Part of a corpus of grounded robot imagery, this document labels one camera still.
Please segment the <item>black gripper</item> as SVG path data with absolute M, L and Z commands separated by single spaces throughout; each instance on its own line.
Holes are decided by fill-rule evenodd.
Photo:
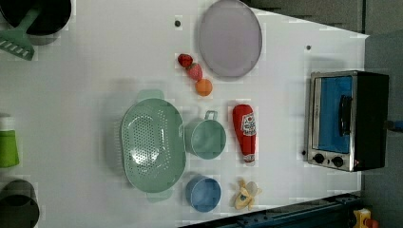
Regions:
M 403 132 L 403 122 L 402 121 L 386 121 L 384 123 L 384 128 L 393 132 Z

